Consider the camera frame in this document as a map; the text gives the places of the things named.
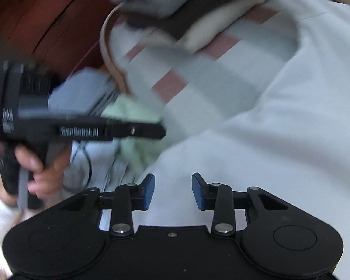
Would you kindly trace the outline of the person's left hand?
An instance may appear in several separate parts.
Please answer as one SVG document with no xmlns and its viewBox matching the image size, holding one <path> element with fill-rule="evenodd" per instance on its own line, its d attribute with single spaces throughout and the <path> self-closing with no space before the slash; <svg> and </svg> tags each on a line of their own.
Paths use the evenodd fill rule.
<svg viewBox="0 0 350 280">
<path fill-rule="evenodd" d="M 5 149 L 0 158 L 10 157 L 11 168 L 19 164 L 33 173 L 33 180 L 28 182 L 28 191 L 39 199 L 47 199 L 63 189 L 64 171 L 70 166 L 71 145 L 67 144 L 52 163 L 44 166 L 40 158 L 23 145 L 15 149 Z"/>
</svg>

